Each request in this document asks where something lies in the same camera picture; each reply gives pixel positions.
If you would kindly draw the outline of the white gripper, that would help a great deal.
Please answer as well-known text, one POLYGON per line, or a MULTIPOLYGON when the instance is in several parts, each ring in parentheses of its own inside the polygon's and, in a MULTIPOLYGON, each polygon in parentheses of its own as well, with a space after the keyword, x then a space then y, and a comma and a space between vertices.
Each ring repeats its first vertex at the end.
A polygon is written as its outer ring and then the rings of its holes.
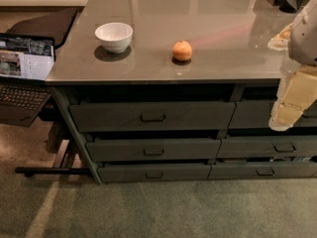
POLYGON ((302 65, 296 71, 284 74, 279 82, 277 99, 281 104, 273 104, 268 127, 282 132, 292 128, 303 114, 292 107, 309 108, 317 99, 317 67, 302 65))

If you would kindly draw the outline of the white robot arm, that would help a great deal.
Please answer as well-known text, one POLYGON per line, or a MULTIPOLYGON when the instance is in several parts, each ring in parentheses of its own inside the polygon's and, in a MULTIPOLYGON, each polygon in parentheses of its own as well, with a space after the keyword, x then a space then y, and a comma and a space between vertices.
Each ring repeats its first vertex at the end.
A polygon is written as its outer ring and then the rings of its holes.
POLYGON ((281 132, 291 128, 317 100, 317 0, 309 0, 267 46, 287 51, 299 63, 299 67, 285 67, 270 112, 268 127, 281 132))

